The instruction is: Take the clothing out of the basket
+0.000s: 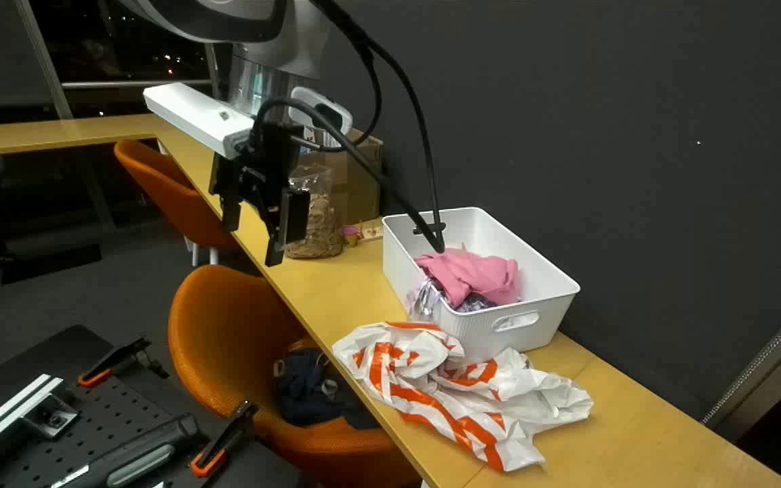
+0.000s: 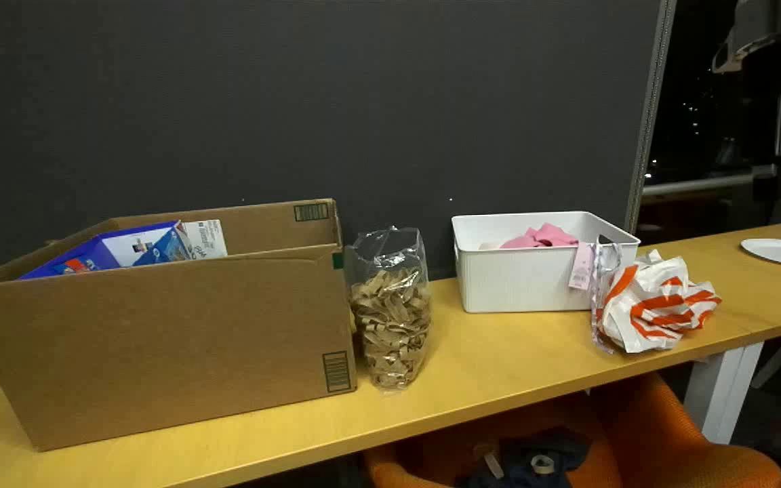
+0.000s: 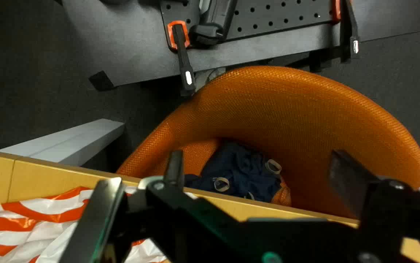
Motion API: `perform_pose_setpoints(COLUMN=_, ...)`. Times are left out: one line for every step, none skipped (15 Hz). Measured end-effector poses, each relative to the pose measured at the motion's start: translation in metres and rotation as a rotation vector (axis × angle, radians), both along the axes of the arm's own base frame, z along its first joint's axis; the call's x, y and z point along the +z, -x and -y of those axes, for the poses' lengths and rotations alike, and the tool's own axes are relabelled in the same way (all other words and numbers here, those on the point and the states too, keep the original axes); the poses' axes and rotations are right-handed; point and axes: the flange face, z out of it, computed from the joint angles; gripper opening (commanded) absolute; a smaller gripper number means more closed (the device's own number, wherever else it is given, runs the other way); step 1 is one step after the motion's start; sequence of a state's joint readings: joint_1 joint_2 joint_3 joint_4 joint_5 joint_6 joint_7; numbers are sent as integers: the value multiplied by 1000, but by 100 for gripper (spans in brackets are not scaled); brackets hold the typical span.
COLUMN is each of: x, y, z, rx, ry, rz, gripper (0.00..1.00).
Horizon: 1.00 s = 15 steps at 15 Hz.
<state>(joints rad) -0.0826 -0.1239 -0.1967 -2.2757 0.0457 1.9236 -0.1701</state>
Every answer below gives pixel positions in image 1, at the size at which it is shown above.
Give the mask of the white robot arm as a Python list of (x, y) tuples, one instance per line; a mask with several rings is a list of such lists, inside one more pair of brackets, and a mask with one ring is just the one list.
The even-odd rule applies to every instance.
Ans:
[(300, 242), (310, 229), (311, 195), (292, 183), (304, 149), (330, 147), (330, 133), (349, 133), (353, 115), (325, 95), (295, 86), (315, 77), (330, 35), (321, 0), (123, 0), (140, 19), (177, 38), (227, 44), (242, 61), (238, 95), (224, 101), (185, 82), (153, 84), (143, 105), (214, 152), (212, 191), (223, 221), (238, 227), (249, 204), (273, 244)]

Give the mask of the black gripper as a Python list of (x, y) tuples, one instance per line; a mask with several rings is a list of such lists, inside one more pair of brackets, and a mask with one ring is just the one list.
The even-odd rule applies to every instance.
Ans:
[(260, 125), (235, 157), (214, 157), (209, 191), (219, 197), (223, 224), (238, 229), (249, 204), (270, 239), (291, 244), (306, 232), (310, 195), (291, 183), (299, 163), (299, 128)]

